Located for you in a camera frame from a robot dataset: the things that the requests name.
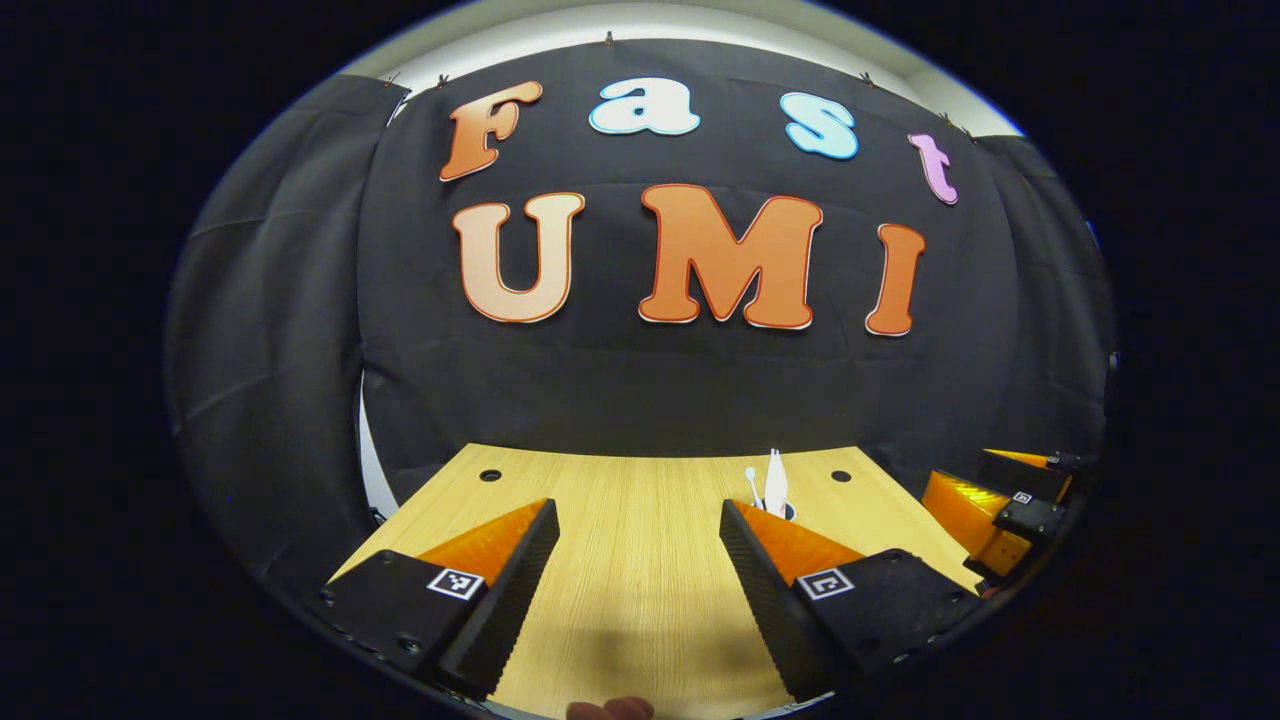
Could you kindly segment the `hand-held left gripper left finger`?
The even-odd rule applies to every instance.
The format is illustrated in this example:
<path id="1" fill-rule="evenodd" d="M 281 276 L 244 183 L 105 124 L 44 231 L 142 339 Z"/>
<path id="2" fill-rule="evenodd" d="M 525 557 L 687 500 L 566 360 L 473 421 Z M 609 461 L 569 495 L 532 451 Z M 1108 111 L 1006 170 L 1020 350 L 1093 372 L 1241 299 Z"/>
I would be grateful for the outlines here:
<path id="1" fill-rule="evenodd" d="M 320 589 L 320 619 L 417 682 L 485 700 L 559 537 L 540 498 L 419 555 L 379 550 Z"/>

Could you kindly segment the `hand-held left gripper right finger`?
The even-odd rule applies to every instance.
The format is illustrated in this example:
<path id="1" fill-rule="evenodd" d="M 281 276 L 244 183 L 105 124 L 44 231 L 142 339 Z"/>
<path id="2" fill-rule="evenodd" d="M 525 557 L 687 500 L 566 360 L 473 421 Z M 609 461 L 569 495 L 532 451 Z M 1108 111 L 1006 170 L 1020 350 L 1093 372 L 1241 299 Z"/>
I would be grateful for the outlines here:
<path id="1" fill-rule="evenodd" d="M 799 701 L 902 674 L 980 606 L 906 550 L 864 555 L 737 500 L 722 503 L 719 538 Z"/>

